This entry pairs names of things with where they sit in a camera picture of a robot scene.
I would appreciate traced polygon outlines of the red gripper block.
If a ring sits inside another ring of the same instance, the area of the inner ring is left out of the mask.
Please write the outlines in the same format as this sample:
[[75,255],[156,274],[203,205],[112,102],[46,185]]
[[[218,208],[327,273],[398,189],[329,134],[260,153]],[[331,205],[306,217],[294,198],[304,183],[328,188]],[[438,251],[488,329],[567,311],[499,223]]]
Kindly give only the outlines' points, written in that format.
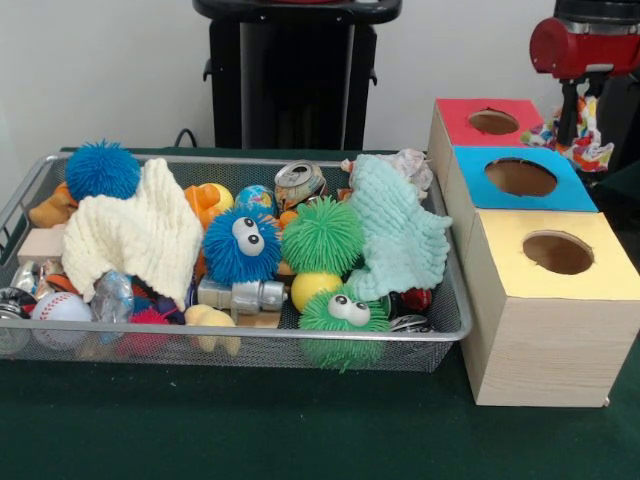
[[529,55],[536,72],[562,80],[563,104],[556,140],[558,144],[571,144],[578,117],[578,82],[573,79],[596,74],[591,77],[591,96],[598,102],[607,75],[629,74],[639,66],[639,25],[547,18],[531,34]]

